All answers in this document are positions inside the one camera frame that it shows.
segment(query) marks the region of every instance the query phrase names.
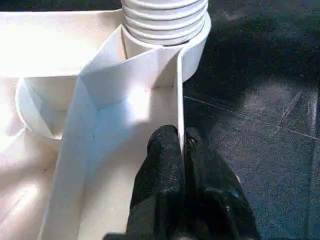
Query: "white ribbed cylinder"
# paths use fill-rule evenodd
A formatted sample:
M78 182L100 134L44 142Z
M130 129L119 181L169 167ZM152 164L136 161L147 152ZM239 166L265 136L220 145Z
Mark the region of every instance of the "white ribbed cylinder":
M178 45L203 28L208 0L121 0L124 24L142 42Z

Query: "folded white panel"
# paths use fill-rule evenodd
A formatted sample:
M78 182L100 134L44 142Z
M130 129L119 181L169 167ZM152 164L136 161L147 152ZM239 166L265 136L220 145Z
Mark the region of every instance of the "folded white panel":
M175 125L183 151L182 83L196 71L210 28L207 14L183 45L143 43L123 26L104 42L76 81L39 239L100 240L126 230L152 132Z

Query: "black glove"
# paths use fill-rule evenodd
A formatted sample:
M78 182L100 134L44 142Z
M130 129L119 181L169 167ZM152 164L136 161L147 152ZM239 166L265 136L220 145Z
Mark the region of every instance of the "black glove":
M125 235L104 240L260 239L238 178L216 153L187 129L185 156L172 125L149 139L136 175Z

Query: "tile grout line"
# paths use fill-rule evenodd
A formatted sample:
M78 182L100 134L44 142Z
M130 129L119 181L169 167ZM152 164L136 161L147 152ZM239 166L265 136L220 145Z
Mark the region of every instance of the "tile grout line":
M316 140L316 141L320 142L320 138L317 138L317 137L315 137L315 136L310 136L310 135L307 135L307 134L302 133L302 132L299 132L299 131L291 130L291 129L288 129L288 128L286 128L286 127L279 126L279 125L277 125L277 124L274 124L274 123L271 123L271 122L268 122L268 121L259 120L259 119L256 119L256 118L252 117L252 116L248 116L248 115L245 115L245 114L240 113L240 112L235 112L235 111L226 109L226 108L224 108L224 107L221 107L221 106L217 106L217 105L208 103L208 102L206 102L206 101L202 101L202 100L199 100L199 99L195 99L195 98L193 98L193 97L189 97L189 96L183 96L183 97L186 98L186 99L189 99L189 100L192 100L192 101L195 101L195 102L198 102L198 103L201 103L201 104L204 104L204 105L213 107L213 108L225 110L225 111L227 111L227 112L229 112L229 113L238 114L238 115L244 116L244 117L246 117L246 118L249 118L249 119L253 119L253 120L255 120L255 121L258 121L258 122L262 122L262 123L265 123L265 124L268 124L268 125L271 125L271 126L280 128L280 129L285 129L285 130L287 130L287 131L289 131L289 132L291 132L291 133L299 134L299 135L302 135L302 136L304 136L304 137L307 137L307 138L310 138L310 139L313 139L313 140Z

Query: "dark tile floor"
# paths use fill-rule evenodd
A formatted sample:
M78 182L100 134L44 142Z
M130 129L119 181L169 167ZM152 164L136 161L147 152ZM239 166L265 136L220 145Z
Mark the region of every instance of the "dark tile floor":
M4 0L0 10L116 9L119 0ZM241 178L264 239L320 239L320 1L211 1L184 84L196 127Z

